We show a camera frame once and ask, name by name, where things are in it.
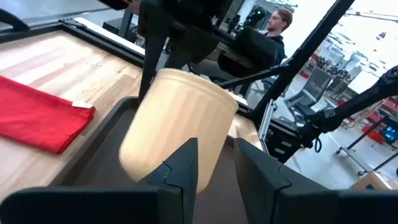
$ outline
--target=red towel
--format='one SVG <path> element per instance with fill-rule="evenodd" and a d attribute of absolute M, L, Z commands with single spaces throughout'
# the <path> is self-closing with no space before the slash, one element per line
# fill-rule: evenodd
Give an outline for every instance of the red towel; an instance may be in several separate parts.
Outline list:
<path fill-rule="evenodd" d="M 94 111 L 0 76 L 0 136 L 61 154 Z"/>

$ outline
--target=office chair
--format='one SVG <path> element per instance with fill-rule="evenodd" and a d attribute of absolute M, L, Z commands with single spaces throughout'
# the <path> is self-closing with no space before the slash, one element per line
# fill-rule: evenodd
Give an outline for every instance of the office chair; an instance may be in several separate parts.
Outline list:
<path fill-rule="evenodd" d="M 316 68 L 302 90 L 296 95 L 284 100 L 287 109 L 294 117 L 293 125 L 296 125 L 297 123 L 304 124 L 309 116 L 315 114 L 316 111 L 312 110 L 311 107 L 318 103 L 327 89 L 330 80 L 331 77 L 329 74 Z M 331 102 L 328 100 L 325 101 L 327 105 L 321 110 L 334 107 Z M 281 121 L 291 123 L 291 121 L 286 117 L 281 116 L 279 119 Z"/>

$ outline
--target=label on cloth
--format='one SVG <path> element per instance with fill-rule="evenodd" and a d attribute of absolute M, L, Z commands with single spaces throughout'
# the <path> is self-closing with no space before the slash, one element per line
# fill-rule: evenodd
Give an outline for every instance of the label on cloth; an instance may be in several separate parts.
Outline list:
<path fill-rule="evenodd" d="M 93 107 L 93 105 L 91 105 L 89 103 L 85 103 L 83 101 L 74 101 L 74 102 L 72 102 L 72 106 L 79 107 L 79 108 L 87 108 L 87 109 Z"/>

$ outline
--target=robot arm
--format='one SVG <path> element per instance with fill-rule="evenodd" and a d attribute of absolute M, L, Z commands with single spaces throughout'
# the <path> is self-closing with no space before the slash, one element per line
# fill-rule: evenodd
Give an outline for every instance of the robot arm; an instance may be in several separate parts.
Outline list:
<path fill-rule="evenodd" d="M 383 74 L 368 90 L 350 99 L 343 105 L 330 110 L 320 111 L 313 115 L 305 126 L 298 129 L 305 147 L 321 133 L 336 130 L 344 119 L 388 96 L 398 95 L 398 66 Z"/>

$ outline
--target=laboratory floor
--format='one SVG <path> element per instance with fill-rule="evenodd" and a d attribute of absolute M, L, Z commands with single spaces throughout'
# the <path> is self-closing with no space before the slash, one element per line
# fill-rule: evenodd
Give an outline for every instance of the laboratory floor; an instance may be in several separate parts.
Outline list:
<path fill-rule="evenodd" d="M 51 17 L 59 14 L 68 14 L 71 12 L 103 9 L 107 6 L 96 0 L 13 0 L 0 1 L 0 8 L 5 9 L 21 19 L 36 20 L 38 17 Z M 84 14 L 81 17 L 102 26 L 104 21 L 117 19 L 123 16 L 123 11 L 114 11 L 108 9 L 101 12 Z M 132 22 L 137 24 L 137 17 L 133 17 Z M 162 55 L 159 67 L 165 62 L 167 56 Z M 286 97 L 292 96 L 299 92 L 307 80 L 301 76 L 294 78 L 290 84 L 290 88 L 286 93 Z M 262 88 L 262 83 L 257 82 L 258 87 Z M 248 96 L 248 103 L 255 106 L 261 99 L 260 93 L 251 91 Z M 283 98 L 277 100 L 278 109 L 273 116 L 278 118 L 285 116 L 293 120 L 292 115 L 286 108 Z M 321 99 L 314 108 L 322 108 L 325 105 Z M 316 153 L 313 149 L 300 149 L 296 154 L 286 162 L 286 165 L 303 174 L 304 176 L 328 187 L 330 189 L 346 189 L 355 183 L 359 177 L 357 175 L 361 168 L 355 162 L 344 155 L 336 155 L 336 150 L 342 146 L 349 146 L 356 138 L 362 134 L 359 128 L 343 129 L 339 128 L 332 133 L 322 134 L 320 139 L 323 147 L 320 153 Z M 394 152 L 391 148 L 375 144 L 374 141 L 365 137 L 354 148 L 365 161 L 372 167 L 376 167 L 382 161 L 390 157 Z M 393 178 L 396 176 L 396 168 L 398 167 L 398 158 L 384 166 L 380 171 L 385 175 Z"/>

